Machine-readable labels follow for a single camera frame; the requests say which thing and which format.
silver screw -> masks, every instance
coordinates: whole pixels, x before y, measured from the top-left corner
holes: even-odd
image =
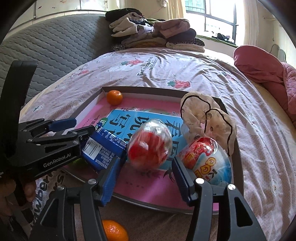
[[[89,179],[88,180],[88,183],[90,184],[90,185],[93,185],[93,184],[96,184],[96,179]]]
[[[233,184],[229,184],[227,187],[228,187],[229,190],[236,189],[235,185],[233,185]]]
[[[65,188],[64,185],[59,185],[59,186],[57,186],[57,189],[58,189],[59,191],[64,190],[64,188]]]
[[[202,178],[197,178],[195,181],[198,184],[203,184],[205,182]]]

blue wrapper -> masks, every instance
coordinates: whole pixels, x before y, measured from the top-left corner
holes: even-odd
[[[99,122],[96,131],[87,140],[82,156],[96,171],[107,169],[114,156],[126,156],[127,143],[102,127]]]

orange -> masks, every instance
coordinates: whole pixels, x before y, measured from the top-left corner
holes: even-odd
[[[109,104],[118,105],[122,102],[122,93],[115,90],[109,91],[106,98]]]
[[[102,220],[108,241],[128,241],[128,233],[113,220]]]

white curtain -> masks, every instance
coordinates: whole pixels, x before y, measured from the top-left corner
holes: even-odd
[[[243,0],[244,20],[245,20],[245,45],[257,45],[259,34],[259,19],[257,0]]]
[[[168,0],[168,18],[169,19],[184,18],[185,13],[186,13],[185,0]]]

bed sheet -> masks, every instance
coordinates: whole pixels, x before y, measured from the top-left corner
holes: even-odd
[[[229,56],[210,50],[200,54],[159,48],[108,53],[35,96],[22,109],[20,121],[67,118],[102,86],[119,85],[198,90],[222,99],[237,122],[244,196],[268,241],[279,240],[295,216],[295,128],[275,99],[264,88],[255,87]],[[133,217],[128,223],[123,221],[137,237],[131,240],[186,238],[191,217],[162,216],[130,206],[119,210],[116,205],[113,200],[102,210],[103,216],[115,216],[119,221]],[[212,240],[217,217],[213,221]]]

